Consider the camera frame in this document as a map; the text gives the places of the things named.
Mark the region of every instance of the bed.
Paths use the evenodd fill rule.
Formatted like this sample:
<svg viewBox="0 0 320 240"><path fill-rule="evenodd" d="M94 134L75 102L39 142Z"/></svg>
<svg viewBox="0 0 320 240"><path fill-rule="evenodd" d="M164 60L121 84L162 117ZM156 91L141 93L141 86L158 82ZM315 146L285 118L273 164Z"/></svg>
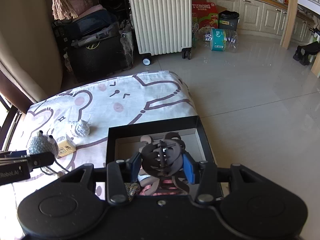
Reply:
<svg viewBox="0 0 320 240"><path fill-rule="evenodd" d="M188 87L179 76L170 71L139 73L110 78L67 90L34 104L23 121L16 150L26 149L29 139L38 130L58 138L66 134L68 121L85 120L90 123L88 137L72 137L76 152L58 159L68 170L93 163L96 168L106 165L108 128L162 119L196 115ZM52 168L60 171L58 165ZM55 180L40 169L31 178L0 187L0 239L22 237L16 217L19 203L27 195ZM105 198L104 183L97 183L96 195Z"/></svg>

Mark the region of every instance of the red tuborg box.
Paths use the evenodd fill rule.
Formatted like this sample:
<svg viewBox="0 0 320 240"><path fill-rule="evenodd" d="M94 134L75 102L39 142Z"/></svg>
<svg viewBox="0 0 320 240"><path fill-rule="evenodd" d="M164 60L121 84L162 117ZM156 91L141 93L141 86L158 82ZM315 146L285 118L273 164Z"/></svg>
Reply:
<svg viewBox="0 0 320 240"><path fill-rule="evenodd" d="M192 19L197 18L199 31L218 28L218 10L213 2L205 0L192 0Z"/></svg>

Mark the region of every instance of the small yellow box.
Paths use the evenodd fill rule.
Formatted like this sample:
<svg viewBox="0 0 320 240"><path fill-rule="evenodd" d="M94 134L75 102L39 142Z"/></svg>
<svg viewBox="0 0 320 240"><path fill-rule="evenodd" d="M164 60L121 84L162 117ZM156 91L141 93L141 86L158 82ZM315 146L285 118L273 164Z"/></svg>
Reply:
<svg viewBox="0 0 320 240"><path fill-rule="evenodd" d="M76 151L76 144L70 139L68 135L59 137L57 139L57 144L59 148L58 158Z"/></svg>

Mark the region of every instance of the gray trash can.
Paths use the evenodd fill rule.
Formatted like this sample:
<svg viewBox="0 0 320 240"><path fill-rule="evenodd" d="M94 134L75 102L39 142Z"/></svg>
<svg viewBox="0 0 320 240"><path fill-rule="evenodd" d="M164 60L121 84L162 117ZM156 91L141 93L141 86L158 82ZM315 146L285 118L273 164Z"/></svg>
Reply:
<svg viewBox="0 0 320 240"><path fill-rule="evenodd" d="M223 11L219 13L219 29L236 31L238 22L239 14L237 12Z"/></svg>

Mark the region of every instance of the ribbed suitcase shell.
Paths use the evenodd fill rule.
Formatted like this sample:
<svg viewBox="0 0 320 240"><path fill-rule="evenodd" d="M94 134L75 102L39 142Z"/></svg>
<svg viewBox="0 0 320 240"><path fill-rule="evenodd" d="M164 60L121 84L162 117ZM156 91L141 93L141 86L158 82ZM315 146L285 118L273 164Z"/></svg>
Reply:
<svg viewBox="0 0 320 240"><path fill-rule="evenodd" d="M140 54L192 47L192 0L130 0Z"/></svg>

